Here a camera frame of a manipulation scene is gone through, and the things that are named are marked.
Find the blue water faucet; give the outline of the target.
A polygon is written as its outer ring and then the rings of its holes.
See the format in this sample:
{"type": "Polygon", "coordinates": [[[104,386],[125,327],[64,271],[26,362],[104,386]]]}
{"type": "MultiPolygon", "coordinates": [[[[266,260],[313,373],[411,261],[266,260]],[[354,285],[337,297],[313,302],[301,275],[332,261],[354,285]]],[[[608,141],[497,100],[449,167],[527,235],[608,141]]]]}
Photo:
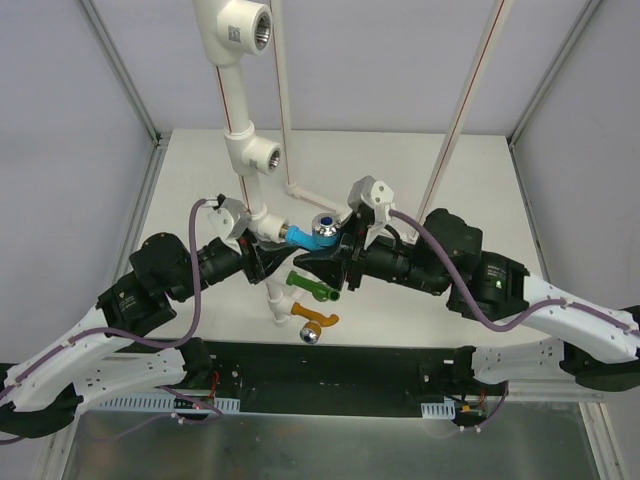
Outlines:
{"type": "Polygon", "coordinates": [[[283,240],[295,247],[314,252],[334,246],[341,234],[341,222],[335,215],[322,213],[311,223],[311,231],[306,233],[295,225],[288,225],[282,234],[283,240]]]}

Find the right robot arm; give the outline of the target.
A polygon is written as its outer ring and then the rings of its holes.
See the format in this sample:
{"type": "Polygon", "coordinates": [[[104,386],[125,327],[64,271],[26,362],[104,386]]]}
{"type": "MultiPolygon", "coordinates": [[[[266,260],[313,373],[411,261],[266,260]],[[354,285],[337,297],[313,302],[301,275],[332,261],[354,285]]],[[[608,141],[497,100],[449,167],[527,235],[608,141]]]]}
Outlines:
{"type": "Polygon", "coordinates": [[[573,379],[601,392],[639,385],[639,309],[615,310],[576,297],[531,273],[523,264],[482,247],[483,233],[446,209],[422,224],[398,211],[392,217],[418,239],[396,234],[366,240],[367,214],[351,214],[335,244],[295,258],[296,267],[330,287],[358,289],[365,277],[434,296],[446,307],[495,333],[519,326],[545,339],[508,347],[462,347],[450,369],[452,387],[473,394],[509,380],[573,379]]]}

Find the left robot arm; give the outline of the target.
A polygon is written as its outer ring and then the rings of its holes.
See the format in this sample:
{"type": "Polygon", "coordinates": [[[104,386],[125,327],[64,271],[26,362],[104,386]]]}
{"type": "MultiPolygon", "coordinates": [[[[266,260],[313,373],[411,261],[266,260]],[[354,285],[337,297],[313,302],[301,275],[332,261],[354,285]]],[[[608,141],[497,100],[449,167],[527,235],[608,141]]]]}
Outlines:
{"type": "Polygon", "coordinates": [[[1,366],[1,442],[56,433],[113,397],[147,388],[199,389],[213,362],[195,331],[202,293],[243,273],[257,284],[296,247],[250,233],[234,250],[159,233],[129,258],[132,270],[102,293],[60,339],[20,364],[1,366]]]}

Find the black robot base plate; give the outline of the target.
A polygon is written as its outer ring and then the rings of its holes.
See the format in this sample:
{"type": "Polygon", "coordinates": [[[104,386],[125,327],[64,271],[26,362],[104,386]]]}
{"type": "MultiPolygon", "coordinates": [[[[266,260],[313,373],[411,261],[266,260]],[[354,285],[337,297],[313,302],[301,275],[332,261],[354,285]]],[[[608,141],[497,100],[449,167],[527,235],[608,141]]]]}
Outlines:
{"type": "Polygon", "coordinates": [[[472,367],[477,348],[308,346],[207,341],[210,365],[178,383],[182,390],[214,389],[239,401],[243,413],[417,417],[424,403],[446,395],[499,396],[505,380],[566,381],[563,347],[538,341],[513,362],[491,349],[500,372],[483,380],[472,367]]]}

